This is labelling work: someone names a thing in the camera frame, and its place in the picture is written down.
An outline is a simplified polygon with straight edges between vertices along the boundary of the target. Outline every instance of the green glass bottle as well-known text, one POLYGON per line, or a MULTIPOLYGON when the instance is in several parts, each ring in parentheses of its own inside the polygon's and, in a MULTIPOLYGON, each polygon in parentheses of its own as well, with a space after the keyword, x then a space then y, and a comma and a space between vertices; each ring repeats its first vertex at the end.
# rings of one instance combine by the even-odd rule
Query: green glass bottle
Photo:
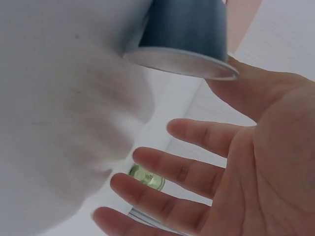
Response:
POLYGON ((165 179, 154 173, 151 173, 139 165, 134 165, 129 175, 153 189, 161 191, 165 185, 165 179))

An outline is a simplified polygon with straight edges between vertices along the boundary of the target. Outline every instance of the white surface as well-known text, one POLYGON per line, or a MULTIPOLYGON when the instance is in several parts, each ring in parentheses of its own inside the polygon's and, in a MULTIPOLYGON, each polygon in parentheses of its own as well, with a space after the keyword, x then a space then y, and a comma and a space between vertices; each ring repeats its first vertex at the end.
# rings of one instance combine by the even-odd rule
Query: white surface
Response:
MULTIPOLYGON (((301 74, 315 80, 315 2, 309 0, 263 0, 259 12, 235 57, 269 70, 301 74)), ((199 88, 186 118, 254 125, 248 117, 219 100, 205 82, 199 88)), ((224 167, 226 160, 199 147, 172 139, 167 151, 186 158, 224 167)), ((205 199, 167 182, 164 192, 211 204, 205 199)))
POLYGON ((129 154, 169 83, 118 56, 149 4, 0 1, 0 235, 68 219, 129 154))

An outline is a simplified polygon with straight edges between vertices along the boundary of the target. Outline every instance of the skin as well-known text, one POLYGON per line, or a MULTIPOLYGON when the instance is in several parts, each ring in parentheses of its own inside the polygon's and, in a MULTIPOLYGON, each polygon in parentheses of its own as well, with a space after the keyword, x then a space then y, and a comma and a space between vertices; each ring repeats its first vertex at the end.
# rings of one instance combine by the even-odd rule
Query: skin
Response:
MULTIPOLYGON (((223 169, 148 147, 134 161, 212 206, 177 199, 117 174, 113 190, 127 202, 180 232, 195 236, 315 235, 315 83, 290 73, 230 58, 234 82, 207 81, 223 101, 256 122, 253 127, 177 119, 175 138, 227 158, 223 169)), ((110 236, 174 236, 101 207, 93 214, 110 236)))

